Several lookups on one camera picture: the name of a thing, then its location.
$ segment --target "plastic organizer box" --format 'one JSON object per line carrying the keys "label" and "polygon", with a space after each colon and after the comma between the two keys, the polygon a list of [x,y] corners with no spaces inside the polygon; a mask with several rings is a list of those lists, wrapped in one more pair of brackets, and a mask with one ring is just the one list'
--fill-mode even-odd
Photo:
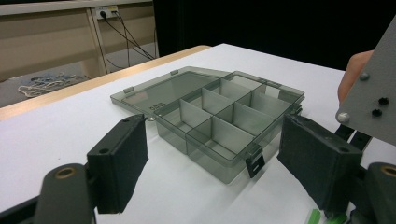
{"label": "plastic organizer box", "polygon": [[238,71],[184,67],[111,99],[155,120],[161,138],[229,184],[275,154],[265,147],[284,114],[300,113],[304,92]]}

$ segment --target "power outlet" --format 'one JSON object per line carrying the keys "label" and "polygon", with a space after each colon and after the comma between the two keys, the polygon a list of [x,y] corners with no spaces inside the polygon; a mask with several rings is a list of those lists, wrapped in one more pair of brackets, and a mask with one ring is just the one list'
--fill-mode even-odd
{"label": "power outlet", "polygon": [[106,17],[107,18],[113,18],[113,17],[117,17],[115,12],[118,12],[119,9],[117,8],[117,6],[108,6],[108,7],[96,7],[96,18],[98,20],[102,20],[103,17],[100,15],[100,13],[102,11],[104,11],[106,13]]}

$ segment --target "white tabletop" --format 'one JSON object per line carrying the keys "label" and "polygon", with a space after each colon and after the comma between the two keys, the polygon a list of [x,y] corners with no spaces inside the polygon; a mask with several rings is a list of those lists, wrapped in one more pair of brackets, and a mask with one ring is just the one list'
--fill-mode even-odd
{"label": "white tabletop", "polygon": [[[337,87],[343,71],[219,45],[137,75],[0,121],[0,211],[39,194],[43,177],[86,154],[131,112],[110,95],[185,66],[242,71],[305,91],[303,116],[334,132]],[[149,161],[123,214],[98,215],[98,223],[305,223],[317,208],[293,175],[273,157],[253,179],[245,170],[232,184],[213,175],[158,136],[147,122]],[[270,147],[278,147],[279,136]],[[373,140],[362,165],[396,164],[396,148]]]}

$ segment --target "screw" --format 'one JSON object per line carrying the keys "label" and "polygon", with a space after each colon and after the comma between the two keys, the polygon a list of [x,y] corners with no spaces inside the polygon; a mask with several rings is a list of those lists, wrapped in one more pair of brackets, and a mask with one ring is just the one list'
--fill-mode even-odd
{"label": "screw", "polygon": [[368,73],[366,73],[366,72],[363,72],[363,73],[359,76],[359,79],[360,79],[361,81],[368,80],[369,78],[370,78],[370,74],[368,74]]}
{"label": "screw", "polygon": [[350,116],[348,115],[348,113],[342,112],[342,113],[338,114],[337,119],[338,119],[338,121],[344,123],[344,122],[348,122],[349,121]]}
{"label": "screw", "polygon": [[373,115],[374,117],[381,117],[381,115],[382,115],[382,110],[380,110],[380,109],[374,109],[374,110],[372,111],[372,115]]}
{"label": "screw", "polygon": [[381,99],[378,100],[378,103],[380,105],[387,105],[387,104],[389,104],[389,98],[388,97],[381,97]]}

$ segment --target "human hand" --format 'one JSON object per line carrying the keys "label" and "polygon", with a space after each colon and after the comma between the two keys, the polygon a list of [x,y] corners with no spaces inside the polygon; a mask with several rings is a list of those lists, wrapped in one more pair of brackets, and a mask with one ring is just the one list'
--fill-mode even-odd
{"label": "human hand", "polygon": [[340,104],[343,103],[343,101],[347,98],[348,92],[361,73],[364,65],[366,65],[369,61],[373,52],[373,50],[369,50],[362,53],[357,53],[352,55],[352,57],[349,59],[343,79],[338,86],[338,100]]}

